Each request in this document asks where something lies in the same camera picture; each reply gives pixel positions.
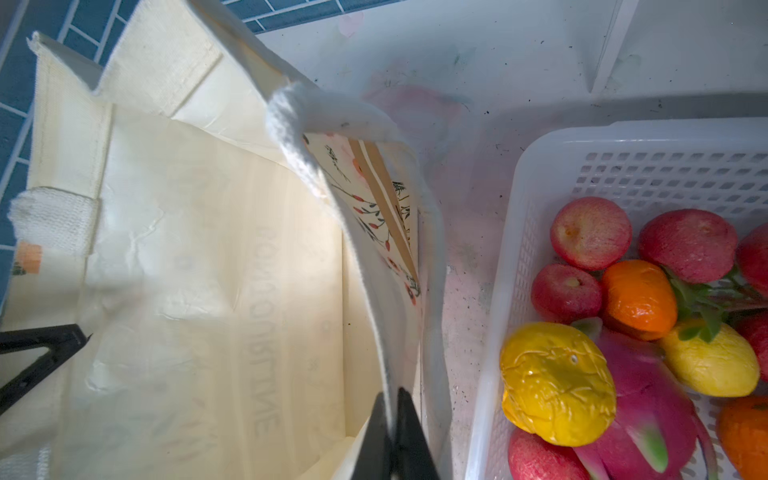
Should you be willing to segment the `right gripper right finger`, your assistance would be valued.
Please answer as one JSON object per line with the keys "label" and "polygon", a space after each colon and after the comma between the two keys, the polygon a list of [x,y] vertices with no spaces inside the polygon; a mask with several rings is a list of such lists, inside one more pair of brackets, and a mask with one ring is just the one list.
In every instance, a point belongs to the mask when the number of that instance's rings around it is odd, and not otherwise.
{"label": "right gripper right finger", "polygon": [[379,393],[354,464],[352,480],[438,480],[411,394],[398,390],[395,433],[388,430],[385,401]]}

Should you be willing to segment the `yellow mango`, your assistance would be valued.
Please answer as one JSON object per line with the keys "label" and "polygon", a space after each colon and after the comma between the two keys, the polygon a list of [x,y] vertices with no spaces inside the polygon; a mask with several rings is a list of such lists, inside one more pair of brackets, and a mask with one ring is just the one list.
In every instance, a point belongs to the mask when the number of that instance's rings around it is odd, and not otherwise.
{"label": "yellow mango", "polygon": [[616,417],[607,360],[577,328],[527,323],[505,341],[499,366],[507,420],[552,445],[592,444]]}

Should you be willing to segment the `cream canvas grocery bag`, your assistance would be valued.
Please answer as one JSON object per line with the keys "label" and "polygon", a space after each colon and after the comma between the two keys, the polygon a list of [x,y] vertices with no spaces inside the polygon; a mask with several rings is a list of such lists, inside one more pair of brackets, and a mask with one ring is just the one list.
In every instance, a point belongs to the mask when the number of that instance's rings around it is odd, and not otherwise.
{"label": "cream canvas grocery bag", "polygon": [[443,219],[396,123],[216,1],[139,2],[105,64],[28,46],[2,477],[348,479],[404,388],[452,478]]}

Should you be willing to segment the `pink dragon fruit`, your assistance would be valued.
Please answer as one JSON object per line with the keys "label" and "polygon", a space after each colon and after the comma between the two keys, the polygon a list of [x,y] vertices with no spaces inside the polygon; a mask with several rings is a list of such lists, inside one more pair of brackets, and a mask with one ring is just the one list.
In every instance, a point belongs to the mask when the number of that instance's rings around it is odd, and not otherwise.
{"label": "pink dragon fruit", "polygon": [[616,417],[595,442],[575,454],[592,479],[680,479],[697,447],[705,477],[717,479],[710,436],[695,406],[663,362],[654,343],[614,332],[598,318],[572,326],[597,345],[617,393]]}

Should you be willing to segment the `large orange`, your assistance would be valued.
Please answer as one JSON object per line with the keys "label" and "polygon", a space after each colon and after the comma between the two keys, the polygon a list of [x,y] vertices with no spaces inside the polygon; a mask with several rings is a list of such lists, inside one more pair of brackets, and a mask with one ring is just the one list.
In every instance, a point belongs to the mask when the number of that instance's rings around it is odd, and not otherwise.
{"label": "large orange", "polygon": [[767,397],[732,399],[723,406],[716,428],[741,478],[767,480]]}

